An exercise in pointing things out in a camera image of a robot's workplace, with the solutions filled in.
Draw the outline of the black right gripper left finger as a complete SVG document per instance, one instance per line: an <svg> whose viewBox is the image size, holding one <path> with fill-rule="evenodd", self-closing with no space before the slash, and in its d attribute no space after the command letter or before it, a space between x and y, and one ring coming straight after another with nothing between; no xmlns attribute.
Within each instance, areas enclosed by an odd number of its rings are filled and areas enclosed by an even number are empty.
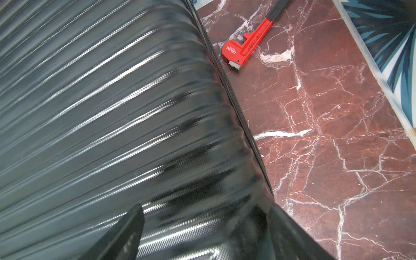
<svg viewBox="0 0 416 260"><path fill-rule="evenodd" d="M141 204L137 204L85 252L80 259L135 260L144 224L143 207Z"/></svg>

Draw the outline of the red pipe wrench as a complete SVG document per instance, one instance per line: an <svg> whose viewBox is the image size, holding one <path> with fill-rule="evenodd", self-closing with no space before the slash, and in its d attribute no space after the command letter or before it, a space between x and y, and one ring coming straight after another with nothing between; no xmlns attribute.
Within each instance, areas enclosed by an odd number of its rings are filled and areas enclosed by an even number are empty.
<svg viewBox="0 0 416 260"><path fill-rule="evenodd" d="M284 12L289 2L289 0L277 1L256 30L243 35L244 42L242 44L230 40L222 46L221 56L231 70L240 72L266 33Z"/></svg>

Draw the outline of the black hard-shell suitcase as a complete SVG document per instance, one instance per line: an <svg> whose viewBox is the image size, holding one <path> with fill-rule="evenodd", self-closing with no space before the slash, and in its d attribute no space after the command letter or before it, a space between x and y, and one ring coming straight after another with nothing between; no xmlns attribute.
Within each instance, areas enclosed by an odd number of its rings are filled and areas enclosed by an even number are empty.
<svg viewBox="0 0 416 260"><path fill-rule="evenodd" d="M270 260L259 153L190 1L1 2L1 259Z"/></svg>

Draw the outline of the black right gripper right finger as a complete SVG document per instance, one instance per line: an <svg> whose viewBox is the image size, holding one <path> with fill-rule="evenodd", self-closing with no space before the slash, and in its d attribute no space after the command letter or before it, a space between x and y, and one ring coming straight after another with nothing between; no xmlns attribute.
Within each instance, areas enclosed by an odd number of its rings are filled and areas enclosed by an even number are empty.
<svg viewBox="0 0 416 260"><path fill-rule="evenodd" d="M278 205L270 207L267 223L278 260L334 260Z"/></svg>

